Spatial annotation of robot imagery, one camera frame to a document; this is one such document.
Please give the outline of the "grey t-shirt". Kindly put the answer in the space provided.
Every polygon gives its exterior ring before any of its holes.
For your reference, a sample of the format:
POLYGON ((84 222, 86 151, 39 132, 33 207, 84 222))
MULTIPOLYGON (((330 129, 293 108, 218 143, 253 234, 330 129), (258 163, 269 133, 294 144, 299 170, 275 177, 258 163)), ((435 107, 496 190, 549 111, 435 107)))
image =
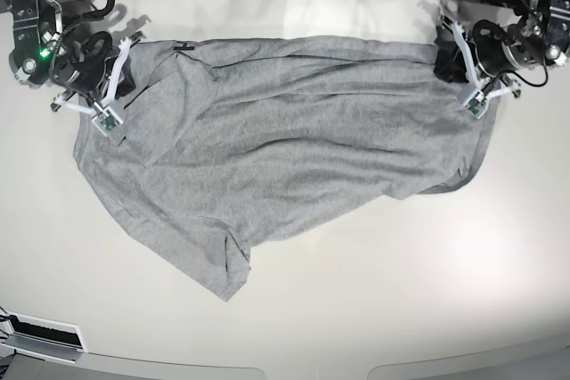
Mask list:
POLYGON ((125 122, 83 119, 74 158, 132 239, 226 301, 252 247, 475 177, 497 104, 473 117, 436 53, 336 36, 139 44, 125 122))

